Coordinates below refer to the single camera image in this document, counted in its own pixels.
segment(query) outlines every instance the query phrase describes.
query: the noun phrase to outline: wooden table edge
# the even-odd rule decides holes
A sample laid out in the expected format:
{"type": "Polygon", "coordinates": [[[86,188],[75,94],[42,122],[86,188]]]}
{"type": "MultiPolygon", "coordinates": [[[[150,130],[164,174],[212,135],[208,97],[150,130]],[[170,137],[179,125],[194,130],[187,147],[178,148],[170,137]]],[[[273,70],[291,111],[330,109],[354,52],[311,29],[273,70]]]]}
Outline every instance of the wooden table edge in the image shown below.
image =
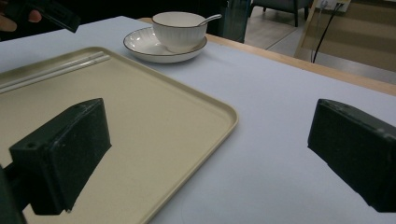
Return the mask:
{"type": "MultiPolygon", "coordinates": [[[[140,18],[140,21],[144,21],[147,23],[152,23],[151,18],[140,18]]],[[[315,64],[311,62],[306,62],[300,59],[296,59],[287,55],[275,53],[266,49],[259,49],[256,47],[252,47],[250,45],[242,44],[236,41],[232,41],[223,37],[206,34],[206,38],[214,43],[220,44],[222,46],[239,49],[244,52],[252,53],[263,58],[267,58],[273,61],[277,61],[280,63],[284,63],[290,66],[294,66],[309,72],[313,72],[325,77],[331,77],[337,80],[345,81],[347,83],[361,86],[373,91],[380,91],[389,95],[396,96],[396,85],[378,81],[368,77],[362,77],[354,74],[350,74],[347,72],[340,71],[338,69],[330,68],[324,65],[315,64]]]]}

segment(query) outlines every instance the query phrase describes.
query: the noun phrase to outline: white saucer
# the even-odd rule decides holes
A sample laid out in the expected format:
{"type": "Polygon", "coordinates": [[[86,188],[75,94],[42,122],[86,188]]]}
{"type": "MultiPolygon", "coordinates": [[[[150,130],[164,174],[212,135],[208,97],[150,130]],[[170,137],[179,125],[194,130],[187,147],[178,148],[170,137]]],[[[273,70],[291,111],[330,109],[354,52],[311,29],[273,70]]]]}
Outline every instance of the white saucer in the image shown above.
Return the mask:
{"type": "Polygon", "coordinates": [[[139,59],[153,63],[178,63],[197,56],[207,43],[206,37],[195,48],[185,53],[169,51],[160,43],[152,27],[134,31],[125,36],[123,43],[139,59]]]}

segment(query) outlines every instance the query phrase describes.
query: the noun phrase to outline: chair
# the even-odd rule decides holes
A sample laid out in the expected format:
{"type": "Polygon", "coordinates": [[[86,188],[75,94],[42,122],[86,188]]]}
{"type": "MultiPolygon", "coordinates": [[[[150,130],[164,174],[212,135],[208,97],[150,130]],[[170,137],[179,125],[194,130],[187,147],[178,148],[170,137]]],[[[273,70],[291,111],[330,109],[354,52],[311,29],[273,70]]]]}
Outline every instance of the chair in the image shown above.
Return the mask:
{"type": "Polygon", "coordinates": [[[250,13],[253,11],[254,7],[262,7],[262,11],[267,8],[290,12],[294,14],[294,25],[298,27],[298,10],[304,9],[304,18],[308,18],[309,7],[311,6],[313,0],[252,0],[250,4],[250,13]]]}

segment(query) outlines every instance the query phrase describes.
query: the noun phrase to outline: spoon handle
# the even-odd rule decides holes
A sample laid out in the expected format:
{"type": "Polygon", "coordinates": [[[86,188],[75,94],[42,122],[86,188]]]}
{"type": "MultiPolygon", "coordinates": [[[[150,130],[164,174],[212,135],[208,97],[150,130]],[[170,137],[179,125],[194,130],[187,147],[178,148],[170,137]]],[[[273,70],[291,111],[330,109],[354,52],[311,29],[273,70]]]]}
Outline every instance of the spoon handle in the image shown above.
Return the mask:
{"type": "Polygon", "coordinates": [[[220,19],[221,17],[222,17],[221,14],[216,14],[216,15],[210,16],[210,17],[206,18],[203,22],[199,23],[198,25],[199,25],[199,26],[200,26],[200,25],[204,25],[205,23],[207,23],[207,22],[209,22],[209,21],[213,21],[213,20],[216,20],[216,19],[220,19]]]}

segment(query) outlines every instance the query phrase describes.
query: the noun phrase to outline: beige tray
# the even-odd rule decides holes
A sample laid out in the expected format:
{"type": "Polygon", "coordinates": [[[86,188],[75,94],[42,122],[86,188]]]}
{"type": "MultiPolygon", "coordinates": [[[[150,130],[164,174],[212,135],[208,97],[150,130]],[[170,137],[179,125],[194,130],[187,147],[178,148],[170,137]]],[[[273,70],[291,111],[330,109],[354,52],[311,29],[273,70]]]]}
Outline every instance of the beige tray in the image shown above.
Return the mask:
{"type": "Polygon", "coordinates": [[[145,223],[232,132],[228,105],[102,48],[71,52],[0,74],[0,84],[97,51],[111,59],[0,94],[0,163],[9,147],[70,105],[103,98],[112,148],[70,214],[35,223],[145,223]]]}

